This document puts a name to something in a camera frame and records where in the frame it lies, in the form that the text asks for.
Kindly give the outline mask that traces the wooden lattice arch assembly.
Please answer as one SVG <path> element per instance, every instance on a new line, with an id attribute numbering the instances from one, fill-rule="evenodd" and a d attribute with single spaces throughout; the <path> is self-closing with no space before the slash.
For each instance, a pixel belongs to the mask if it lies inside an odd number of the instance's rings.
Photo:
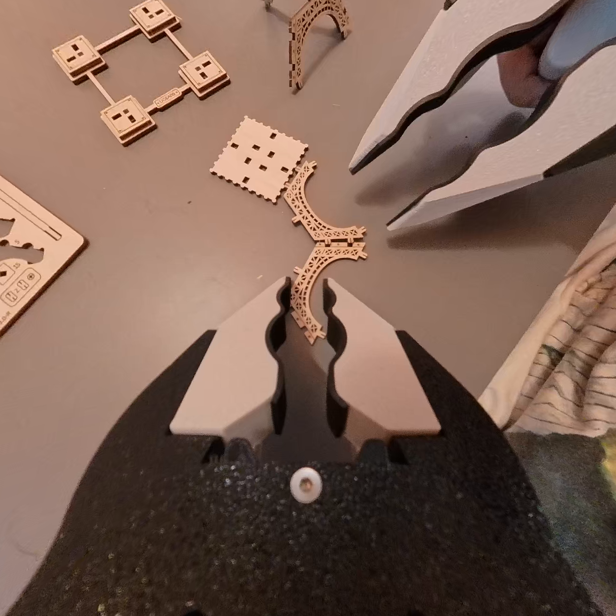
<path id="1" fill-rule="evenodd" d="M 321 16 L 331 17 L 342 40 L 350 34 L 350 16 L 343 1 L 306 1 L 289 21 L 289 87 L 292 89 L 303 88 L 303 46 Z"/>

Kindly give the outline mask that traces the curved wooden lattice piece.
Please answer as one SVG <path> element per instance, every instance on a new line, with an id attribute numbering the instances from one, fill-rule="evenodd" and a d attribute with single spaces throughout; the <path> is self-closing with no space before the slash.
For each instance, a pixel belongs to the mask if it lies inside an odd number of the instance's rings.
<path id="1" fill-rule="evenodd" d="M 284 184 L 283 199 L 294 212 L 292 223 L 301 224 L 311 236 L 312 240 L 322 246 L 331 246 L 333 243 L 344 243 L 352 246 L 355 242 L 364 239 L 366 228 L 363 226 L 336 227 L 326 223 L 312 209 L 305 196 L 305 185 L 317 169 L 317 162 L 305 162 L 296 167 L 292 180 Z"/>
<path id="2" fill-rule="evenodd" d="M 358 261 L 368 257 L 364 242 L 318 242 L 312 250 L 310 257 L 302 267 L 295 267 L 296 280 L 291 288 L 291 315 L 298 327 L 304 330 L 304 335 L 310 345 L 318 339 L 325 338 L 325 330 L 311 311 L 311 293 L 323 269 L 331 263 L 350 259 Z"/>

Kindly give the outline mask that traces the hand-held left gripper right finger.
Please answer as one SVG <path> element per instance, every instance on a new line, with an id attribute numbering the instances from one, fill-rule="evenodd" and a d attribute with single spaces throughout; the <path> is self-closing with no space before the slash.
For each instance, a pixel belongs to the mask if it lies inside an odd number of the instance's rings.
<path id="1" fill-rule="evenodd" d="M 328 366 L 327 422 L 351 446 L 435 436 L 441 424 L 398 331 L 333 278 L 323 282 Z"/>

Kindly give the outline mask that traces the square wooden plate with holes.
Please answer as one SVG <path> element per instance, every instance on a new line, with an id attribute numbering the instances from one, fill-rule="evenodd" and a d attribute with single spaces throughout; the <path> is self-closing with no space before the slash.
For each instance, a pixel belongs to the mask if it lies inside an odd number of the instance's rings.
<path id="1" fill-rule="evenodd" d="M 276 203 L 308 149 L 308 144 L 245 116 L 210 173 Z"/>

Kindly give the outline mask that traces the printed cream cloth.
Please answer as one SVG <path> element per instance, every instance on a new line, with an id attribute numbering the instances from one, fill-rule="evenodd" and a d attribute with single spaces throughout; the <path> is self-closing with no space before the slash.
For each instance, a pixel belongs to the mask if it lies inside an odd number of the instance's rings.
<path id="1" fill-rule="evenodd" d="M 615 207 L 479 396 L 554 539 L 615 615 Z"/>

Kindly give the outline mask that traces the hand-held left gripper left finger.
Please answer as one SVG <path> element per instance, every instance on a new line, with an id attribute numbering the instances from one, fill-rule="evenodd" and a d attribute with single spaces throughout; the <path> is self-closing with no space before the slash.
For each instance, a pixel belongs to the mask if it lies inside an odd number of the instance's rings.
<path id="1" fill-rule="evenodd" d="M 263 441 L 287 413 L 278 350 L 287 338 L 291 280 L 282 277 L 208 331 L 211 342 L 170 424 L 175 435 Z"/>

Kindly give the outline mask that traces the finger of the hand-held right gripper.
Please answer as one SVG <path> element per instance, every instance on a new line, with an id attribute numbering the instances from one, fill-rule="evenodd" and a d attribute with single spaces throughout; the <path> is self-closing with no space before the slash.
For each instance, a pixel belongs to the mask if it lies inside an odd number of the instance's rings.
<path id="1" fill-rule="evenodd" d="M 566 1 L 446 1 L 367 128 L 349 164 L 356 174 L 451 96 L 467 73 L 524 45 Z"/>
<path id="2" fill-rule="evenodd" d="M 387 223 L 391 232 L 447 217 L 543 181 L 544 172 L 598 136 L 615 136 L 615 48 L 602 47 L 548 93 L 525 130 L 483 150 Z"/>

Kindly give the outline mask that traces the wooden frame with four blocks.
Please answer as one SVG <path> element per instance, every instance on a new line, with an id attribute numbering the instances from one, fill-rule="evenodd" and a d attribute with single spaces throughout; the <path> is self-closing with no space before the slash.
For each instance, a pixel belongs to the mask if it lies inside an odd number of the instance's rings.
<path id="1" fill-rule="evenodd" d="M 97 45 L 79 35 L 52 50 L 53 59 L 73 84 L 91 82 L 103 95 L 108 105 L 100 112 L 101 120 L 124 147 L 154 131 L 157 123 L 153 116 L 180 103 L 189 93 L 204 100 L 230 84 L 228 73 L 210 51 L 195 56 L 178 40 L 174 32 L 181 27 L 181 18 L 164 1 L 143 1 L 129 9 L 129 17 L 131 27 Z M 185 59 L 178 69 L 182 85 L 147 106 L 134 96 L 115 100 L 96 77 L 108 68 L 104 54 L 138 35 L 150 42 L 170 40 Z"/>

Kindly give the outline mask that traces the wooden cutout sheet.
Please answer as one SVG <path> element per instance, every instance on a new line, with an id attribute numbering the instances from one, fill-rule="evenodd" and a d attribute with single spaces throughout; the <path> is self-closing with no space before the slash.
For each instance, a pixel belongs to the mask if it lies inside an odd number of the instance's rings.
<path id="1" fill-rule="evenodd" d="M 88 247 L 88 240 L 1 177 L 1 335 Z"/>

